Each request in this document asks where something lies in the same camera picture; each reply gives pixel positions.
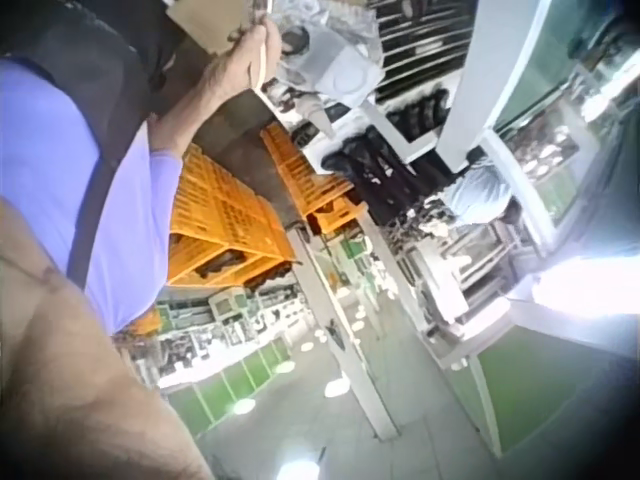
skin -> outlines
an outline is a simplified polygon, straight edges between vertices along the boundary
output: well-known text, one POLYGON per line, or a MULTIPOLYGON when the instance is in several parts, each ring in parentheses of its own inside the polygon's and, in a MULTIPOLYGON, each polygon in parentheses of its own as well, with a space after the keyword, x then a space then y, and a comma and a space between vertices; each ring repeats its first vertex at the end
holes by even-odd
MULTIPOLYGON (((151 149, 182 156, 202 123, 257 78, 263 43, 270 78, 280 57, 280 36, 263 20, 154 123, 151 149)), ((183 423, 132 376, 83 293, 1 198, 0 322, 0 440, 9 431, 9 443, 19 437, 24 443, 18 445, 37 449, 43 439, 59 437, 67 440, 53 448, 65 458, 140 459, 173 473, 171 478, 211 478, 183 423), (77 429, 83 441, 69 441, 77 429)))

orange plastic crate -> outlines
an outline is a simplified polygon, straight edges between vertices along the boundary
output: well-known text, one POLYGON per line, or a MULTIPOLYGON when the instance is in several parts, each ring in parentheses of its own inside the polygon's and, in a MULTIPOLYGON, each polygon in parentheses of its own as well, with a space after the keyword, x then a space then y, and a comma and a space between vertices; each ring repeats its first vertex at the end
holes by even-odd
POLYGON ((354 205, 343 195, 331 202, 333 210, 330 212, 314 212, 311 215, 316 217, 322 233, 329 234, 350 222, 362 212, 367 210, 367 204, 362 202, 354 205))
POLYGON ((258 275, 266 272, 267 270, 275 267, 282 263, 282 259, 270 258, 270 257, 260 257, 254 259, 251 262, 248 262, 241 266, 241 268, 236 269, 230 275, 227 275, 216 283, 217 287, 230 287, 230 286, 242 286, 247 283, 252 278, 257 277, 258 275))
POLYGON ((226 250, 226 245, 199 238, 182 237, 169 247, 168 284, 176 285, 184 275, 226 250))
POLYGON ((337 175, 318 175, 293 145, 287 132, 273 123, 261 132, 282 180, 302 217, 339 197, 353 186, 337 175))
POLYGON ((216 286, 227 282, 225 278, 235 278, 236 270, 250 271, 250 265, 263 258, 278 263, 284 256, 293 258, 291 245, 273 207, 203 155, 195 145, 186 154, 171 232, 183 238, 170 247, 169 285, 216 286), (247 261, 210 274, 206 279, 194 272, 227 249, 244 252, 247 261))
POLYGON ((162 317, 155 308, 147 313, 144 317, 137 319, 128 330, 135 335, 147 335, 157 332, 162 328, 162 317))

lavender shirt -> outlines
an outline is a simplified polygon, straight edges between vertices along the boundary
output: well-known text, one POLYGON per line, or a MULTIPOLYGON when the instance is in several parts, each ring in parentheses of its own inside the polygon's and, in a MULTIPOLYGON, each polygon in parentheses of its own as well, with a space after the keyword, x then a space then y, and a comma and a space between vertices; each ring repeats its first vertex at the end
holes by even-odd
MULTIPOLYGON (((0 60, 0 195, 66 271, 80 203, 98 146, 71 99, 0 60)), ((149 151, 143 125, 116 173, 85 289, 107 333, 155 301, 167 279, 169 223, 182 161, 149 151)))

hand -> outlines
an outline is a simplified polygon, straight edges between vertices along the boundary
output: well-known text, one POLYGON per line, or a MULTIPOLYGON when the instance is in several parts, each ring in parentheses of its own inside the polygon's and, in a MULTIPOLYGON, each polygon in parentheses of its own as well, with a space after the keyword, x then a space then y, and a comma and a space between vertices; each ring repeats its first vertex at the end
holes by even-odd
POLYGON ((200 86, 212 104, 221 104, 248 88, 260 75, 260 49, 266 47, 265 81, 273 78, 282 52, 278 27, 264 17, 251 27, 234 47, 216 58, 204 71, 200 86))

light blue shirt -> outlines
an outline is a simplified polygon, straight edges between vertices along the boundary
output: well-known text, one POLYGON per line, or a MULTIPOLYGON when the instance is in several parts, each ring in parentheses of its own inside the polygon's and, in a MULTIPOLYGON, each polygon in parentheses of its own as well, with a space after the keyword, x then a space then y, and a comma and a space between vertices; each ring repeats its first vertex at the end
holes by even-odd
MULTIPOLYGON (((8 60, 0 60, 0 129, 0 195, 64 272, 98 146, 66 94, 8 60)), ((143 125, 109 191, 85 289, 109 334, 143 314, 166 283, 181 169, 168 152, 150 153, 143 125)))
POLYGON ((493 162, 483 159, 442 192, 442 201, 456 217, 454 226, 459 227, 492 222, 502 215, 512 195, 493 162))

